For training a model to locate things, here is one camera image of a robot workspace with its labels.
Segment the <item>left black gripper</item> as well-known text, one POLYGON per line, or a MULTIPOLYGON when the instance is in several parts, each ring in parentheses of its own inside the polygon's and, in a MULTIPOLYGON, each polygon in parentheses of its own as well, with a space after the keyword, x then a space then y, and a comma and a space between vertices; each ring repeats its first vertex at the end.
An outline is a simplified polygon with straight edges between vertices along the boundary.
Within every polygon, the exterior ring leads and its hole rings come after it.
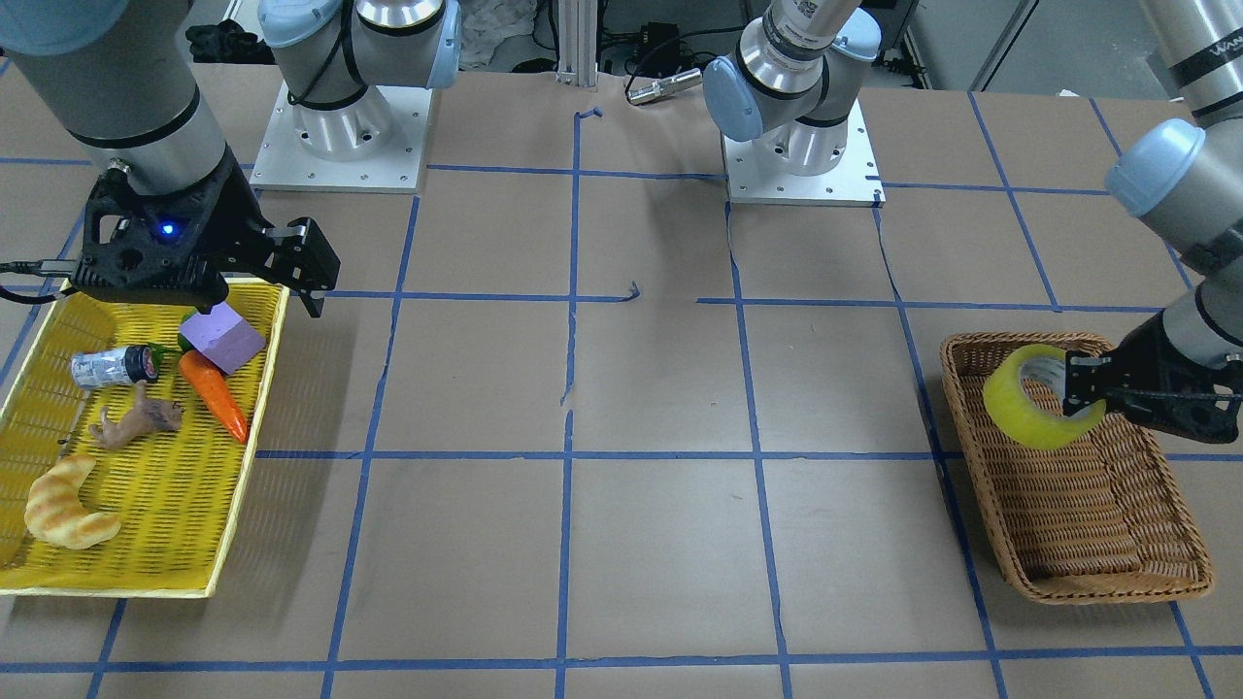
POLYGON ((1162 317, 1147 318, 1111 354, 1066 352, 1062 367, 1062 414, 1103 407, 1131 423, 1204 444, 1231 444, 1241 435, 1241 353, 1209 368, 1175 350, 1162 317))

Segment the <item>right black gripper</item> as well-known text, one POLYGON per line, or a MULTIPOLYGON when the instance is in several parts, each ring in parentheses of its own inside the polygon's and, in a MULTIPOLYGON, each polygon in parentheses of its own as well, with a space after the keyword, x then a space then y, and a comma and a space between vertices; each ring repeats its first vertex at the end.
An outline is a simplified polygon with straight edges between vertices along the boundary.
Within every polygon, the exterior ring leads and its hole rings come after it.
POLYGON ((213 308, 229 296, 222 279, 241 272, 296 294, 321 318, 341 260, 319 223, 300 216, 270 226, 242 168, 226 148, 190 187, 150 195, 137 169, 112 159, 85 203, 85 239, 68 284, 108 303, 213 308))

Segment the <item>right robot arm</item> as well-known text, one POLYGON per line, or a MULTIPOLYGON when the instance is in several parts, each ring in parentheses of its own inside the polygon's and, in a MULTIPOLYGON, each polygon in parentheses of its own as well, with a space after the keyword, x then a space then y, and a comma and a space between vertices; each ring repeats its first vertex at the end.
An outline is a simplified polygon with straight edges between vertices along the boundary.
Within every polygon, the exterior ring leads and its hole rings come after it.
MULTIPOLYGON (((37 306, 85 294, 108 303, 208 313, 226 275, 280 284, 319 317, 339 256, 310 216, 273 225, 175 45, 189 1, 5 1, 2 53, 98 167, 77 257, 6 261, 10 275, 65 279, 19 295, 37 306)), ((283 72, 303 150, 368 155, 392 139, 383 87, 447 88, 457 1, 262 1, 262 44, 283 72)))

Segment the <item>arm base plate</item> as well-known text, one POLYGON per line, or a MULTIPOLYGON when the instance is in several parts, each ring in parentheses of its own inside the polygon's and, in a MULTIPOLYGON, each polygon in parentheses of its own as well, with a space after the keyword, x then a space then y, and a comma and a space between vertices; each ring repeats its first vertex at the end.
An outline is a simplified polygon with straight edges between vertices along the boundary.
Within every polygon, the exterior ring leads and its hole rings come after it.
POLYGON ((792 122, 759 139, 723 137, 728 203, 880 208, 888 203, 860 102, 830 127, 792 122))
POLYGON ((265 192, 416 194, 436 91, 370 87, 354 104, 316 111, 281 88, 250 183, 265 192))

